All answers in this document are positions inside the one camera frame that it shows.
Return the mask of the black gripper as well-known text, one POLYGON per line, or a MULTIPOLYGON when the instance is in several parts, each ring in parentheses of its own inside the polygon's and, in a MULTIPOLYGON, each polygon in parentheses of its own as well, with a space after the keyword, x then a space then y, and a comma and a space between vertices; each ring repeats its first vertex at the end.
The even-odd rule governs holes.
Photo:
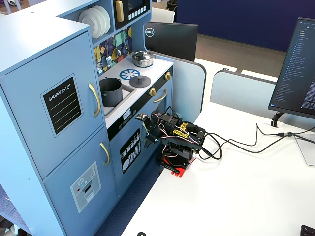
POLYGON ((143 121, 143 125, 147 132, 146 142, 144 147, 148 148, 150 144, 155 144, 162 136, 162 132, 159 129, 158 118, 147 118, 143 121))

